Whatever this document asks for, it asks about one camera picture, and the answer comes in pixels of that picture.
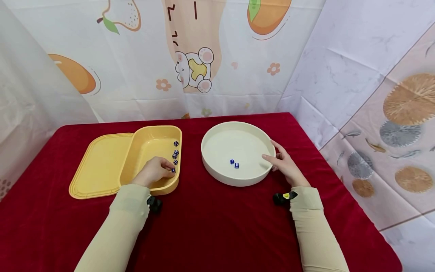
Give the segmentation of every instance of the red velvet table cover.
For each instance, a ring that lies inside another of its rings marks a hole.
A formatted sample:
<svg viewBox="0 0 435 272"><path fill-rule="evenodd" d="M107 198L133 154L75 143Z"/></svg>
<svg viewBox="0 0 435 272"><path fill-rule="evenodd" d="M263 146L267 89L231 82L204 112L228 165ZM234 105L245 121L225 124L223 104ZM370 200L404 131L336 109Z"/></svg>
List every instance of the red velvet table cover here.
<svg viewBox="0 0 435 272"><path fill-rule="evenodd" d="M127 270L302 271L291 213L272 202L273 194L290 190L283 175L271 172L256 185L238 188L205 170L202 137L226 121L253 124L286 148L318 188L350 271L402 270L392 248L289 113L60 128L0 202L0 270L73 271L115 197L77 200L68 194L88 145L105 134L174 125L183 132L180 183L158 197L161 214L150 214Z"/></svg>

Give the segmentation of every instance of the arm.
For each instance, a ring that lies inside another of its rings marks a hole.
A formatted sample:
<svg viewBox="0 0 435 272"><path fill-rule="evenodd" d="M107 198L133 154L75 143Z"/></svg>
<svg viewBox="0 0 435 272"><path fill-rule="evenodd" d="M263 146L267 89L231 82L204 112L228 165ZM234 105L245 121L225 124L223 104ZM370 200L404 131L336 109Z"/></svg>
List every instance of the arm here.
<svg viewBox="0 0 435 272"><path fill-rule="evenodd" d="M301 249L304 272L348 272L349 268L323 214L323 205L317 189L312 188L287 151L277 142L272 144L279 150L276 158L263 155L273 164L272 171L280 170L292 191L298 195L290 200Z"/></svg>
<svg viewBox="0 0 435 272"><path fill-rule="evenodd" d="M76 272L125 271L137 235L144 227L149 208L149 187L161 178L171 178L175 166L168 160L154 157L132 180L121 186L110 205L109 215L90 242Z"/></svg>
<svg viewBox="0 0 435 272"><path fill-rule="evenodd" d="M293 187L298 195L290 200L304 272L348 272L340 245L323 214L319 192L311 187Z"/></svg>

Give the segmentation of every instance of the white round tray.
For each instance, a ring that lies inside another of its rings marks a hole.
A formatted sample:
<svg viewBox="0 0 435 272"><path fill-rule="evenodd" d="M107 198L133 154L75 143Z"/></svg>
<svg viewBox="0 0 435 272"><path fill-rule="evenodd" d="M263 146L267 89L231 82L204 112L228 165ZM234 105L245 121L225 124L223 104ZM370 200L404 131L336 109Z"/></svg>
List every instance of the white round tray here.
<svg viewBox="0 0 435 272"><path fill-rule="evenodd" d="M243 122L226 122L212 127L202 138L202 162L218 181L231 186L250 186L263 180L272 165L261 155L275 157L270 137ZM233 159L239 169L230 164Z"/></svg>

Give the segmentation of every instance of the yellow box lid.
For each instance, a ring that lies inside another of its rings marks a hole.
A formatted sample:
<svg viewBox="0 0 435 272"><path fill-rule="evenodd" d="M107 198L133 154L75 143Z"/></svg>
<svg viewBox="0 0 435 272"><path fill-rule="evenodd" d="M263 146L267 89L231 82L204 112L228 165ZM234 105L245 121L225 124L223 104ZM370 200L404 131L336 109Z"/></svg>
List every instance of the yellow box lid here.
<svg viewBox="0 0 435 272"><path fill-rule="evenodd" d="M70 184L73 198L113 195L119 191L119 173L133 133L108 134L93 140Z"/></svg>

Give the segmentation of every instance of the person's left hand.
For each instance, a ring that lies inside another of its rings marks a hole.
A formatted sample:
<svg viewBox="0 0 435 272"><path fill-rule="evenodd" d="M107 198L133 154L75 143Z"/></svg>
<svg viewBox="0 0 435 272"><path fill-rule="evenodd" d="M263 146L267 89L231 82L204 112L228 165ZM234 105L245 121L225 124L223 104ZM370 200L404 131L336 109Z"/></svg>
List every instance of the person's left hand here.
<svg viewBox="0 0 435 272"><path fill-rule="evenodd" d="M154 157L147 161L131 183L149 188L153 182L161 178L174 177L175 174L171 172L172 168L175 168L175 165L170 163L167 159Z"/></svg>

